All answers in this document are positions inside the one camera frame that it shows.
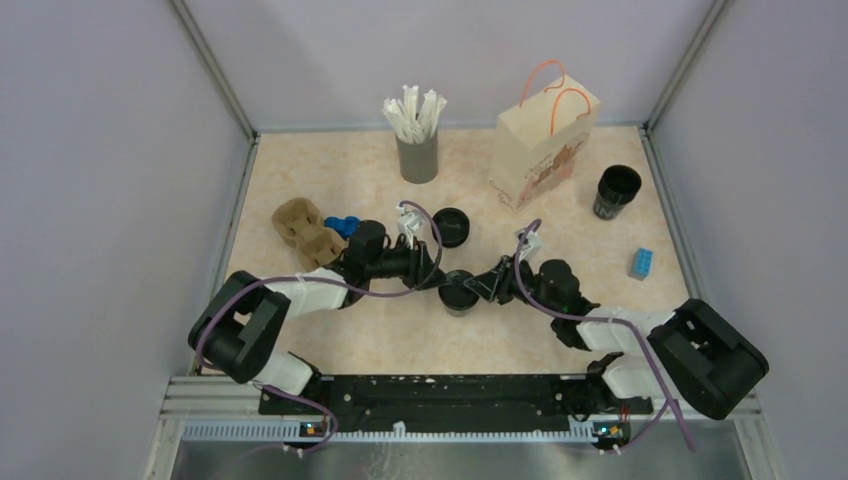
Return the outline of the black coffee cup lid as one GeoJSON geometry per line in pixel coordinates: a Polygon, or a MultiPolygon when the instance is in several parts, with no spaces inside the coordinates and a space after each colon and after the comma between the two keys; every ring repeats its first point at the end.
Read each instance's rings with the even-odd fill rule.
{"type": "Polygon", "coordinates": [[[473,278],[474,275],[471,272],[461,269],[457,269],[456,272],[457,275],[450,285],[445,285],[437,289],[438,297],[443,306],[445,303],[455,305],[475,303],[476,305],[480,298],[463,285],[465,280],[473,278]]]}

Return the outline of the teddy bear paper bag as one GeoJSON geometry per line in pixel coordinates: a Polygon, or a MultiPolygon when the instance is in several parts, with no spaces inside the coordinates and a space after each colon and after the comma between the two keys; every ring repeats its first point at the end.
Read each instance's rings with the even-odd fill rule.
{"type": "Polygon", "coordinates": [[[501,207],[519,211],[572,176],[601,105],[560,61],[535,67],[496,119],[488,187],[501,207]]]}

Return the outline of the translucent brown plastic cup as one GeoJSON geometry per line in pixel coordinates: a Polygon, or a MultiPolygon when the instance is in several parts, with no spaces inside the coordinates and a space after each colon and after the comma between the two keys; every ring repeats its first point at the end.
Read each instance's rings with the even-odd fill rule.
{"type": "Polygon", "coordinates": [[[455,305],[455,304],[450,304],[450,303],[444,304],[445,311],[449,315],[454,316],[454,317],[466,316],[473,310],[474,307],[475,307],[475,303],[462,304],[462,305],[455,305]]]}

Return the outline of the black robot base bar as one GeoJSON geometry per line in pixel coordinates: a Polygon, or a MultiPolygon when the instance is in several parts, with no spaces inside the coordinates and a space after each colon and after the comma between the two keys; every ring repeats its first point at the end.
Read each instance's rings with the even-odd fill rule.
{"type": "Polygon", "coordinates": [[[412,433],[559,432],[575,421],[621,412],[650,414],[650,400],[616,398],[597,376],[336,375],[306,387],[299,401],[262,391],[261,415],[330,410],[343,433],[387,432],[402,422],[412,433]]]}

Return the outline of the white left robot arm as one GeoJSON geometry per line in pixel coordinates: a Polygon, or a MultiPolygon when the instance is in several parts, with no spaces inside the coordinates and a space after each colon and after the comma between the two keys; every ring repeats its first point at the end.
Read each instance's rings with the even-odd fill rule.
{"type": "Polygon", "coordinates": [[[285,321],[317,311],[340,310],[371,295],[374,279],[397,278],[404,293],[438,288],[447,275],[421,240],[401,233],[392,240],[383,224],[365,220],[341,256],[305,274],[260,279],[232,274],[188,335],[200,359],[239,384],[258,383],[282,391],[297,413],[319,404],[318,370],[300,357],[275,349],[285,321]]]}

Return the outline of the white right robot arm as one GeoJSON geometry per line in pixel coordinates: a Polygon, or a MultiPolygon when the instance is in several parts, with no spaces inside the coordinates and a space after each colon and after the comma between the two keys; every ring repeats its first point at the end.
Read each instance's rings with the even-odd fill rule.
{"type": "Polygon", "coordinates": [[[555,336],[569,348],[612,355],[586,385],[589,404],[600,412],[629,398],[671,396],[723,420],[770,371],[766,356],[706,301],[649,312],[603,307],[582,294],[563,260],[533,270],[504,256],[463,285],[489,303],[519,300],[550,313],[555,336]]]}

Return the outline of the blue toy car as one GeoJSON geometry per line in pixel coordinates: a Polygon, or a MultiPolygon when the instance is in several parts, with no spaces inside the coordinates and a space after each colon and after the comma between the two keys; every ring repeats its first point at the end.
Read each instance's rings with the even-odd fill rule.
{"type": "Polygon", "coordinates": [[[335,231],[343,240],[347,240],[358,228],[361,220],[356,216],[334,217],[324,219],[324,226],[335,231]]]}

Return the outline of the brown pulp cup carrier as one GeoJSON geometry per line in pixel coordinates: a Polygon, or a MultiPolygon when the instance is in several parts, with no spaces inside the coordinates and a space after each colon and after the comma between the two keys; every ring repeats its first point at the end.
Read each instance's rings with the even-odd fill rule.
{"type": "Polygon", "coordinates": [[[347,242],[335,230],[324,225],[324,217],[314,203],[304,197],[278,206],[271,222],[285,244],[296,251],[305,271],[332,263],[347,247],[347,242]]]}

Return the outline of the white wrapped straws bundle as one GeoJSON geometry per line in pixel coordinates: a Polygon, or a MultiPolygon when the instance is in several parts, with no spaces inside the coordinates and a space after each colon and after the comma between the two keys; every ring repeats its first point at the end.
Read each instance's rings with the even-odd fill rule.
{"type": "Polygon", "coordinates": [[[383,101],[382,113],[396,137],[410,145],[420,145],[436,136],[447,100],[435,90],[421,93],[418,85],[403,85],[401,98],[383,101]]]}

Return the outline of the blue toy brick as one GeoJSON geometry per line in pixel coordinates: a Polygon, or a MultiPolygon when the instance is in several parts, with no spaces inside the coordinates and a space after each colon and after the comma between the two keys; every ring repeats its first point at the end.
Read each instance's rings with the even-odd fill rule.
{"type": "Polygon", "coordinates": [[[654,252],[646,248],[638,248],[631,259],[628,275],[638,280],[646,279],[652,270],[654,252]]]}

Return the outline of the black paper cup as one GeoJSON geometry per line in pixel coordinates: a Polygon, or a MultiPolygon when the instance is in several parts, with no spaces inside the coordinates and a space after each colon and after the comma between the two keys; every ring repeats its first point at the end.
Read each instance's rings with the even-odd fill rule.
{"type": "Polygon", "coordinates": [[[640,191],[639,173],[626,165],[612,165],[602,174],[592,206],[593,213],[602,220],[615,219],[640,191]]]}

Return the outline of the aluminium frame rail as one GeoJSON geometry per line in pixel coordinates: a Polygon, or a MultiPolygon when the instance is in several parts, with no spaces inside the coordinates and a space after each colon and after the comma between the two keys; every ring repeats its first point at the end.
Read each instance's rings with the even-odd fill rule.
{"type": "Polygon", "coordinates": [[[257,138],[237,89],[211,40],[201,10],[207,1],[168,1],[201,77],[189,83],[190,103],[177,109],[179,123],[167,128],[176,145],[153,196],[161,221],[142,262],[142,322],[152,336],[142,341],[144,359],[156,375],[161,402],[171,377],[191,372],[186,337],[200,309],[220,284],[231,249],[238,202],[243,198],[249,157],[257,138]]]}

